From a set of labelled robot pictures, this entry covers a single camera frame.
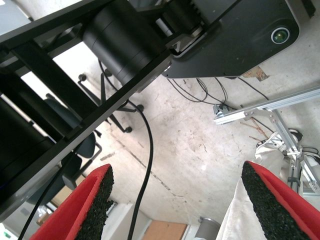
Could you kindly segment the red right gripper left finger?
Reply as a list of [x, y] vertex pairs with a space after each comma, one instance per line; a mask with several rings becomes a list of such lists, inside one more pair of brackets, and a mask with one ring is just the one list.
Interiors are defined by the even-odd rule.
[[32, 240], [100, 240], [113, 201], [110, 164], [93, 170], [31, 236]]

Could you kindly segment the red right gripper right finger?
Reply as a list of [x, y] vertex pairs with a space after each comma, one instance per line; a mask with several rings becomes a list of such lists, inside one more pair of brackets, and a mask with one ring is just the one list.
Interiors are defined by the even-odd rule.
[[266, 239], [320, 238], [320, 212], [271, 171], [245, 161], [241, 178]]

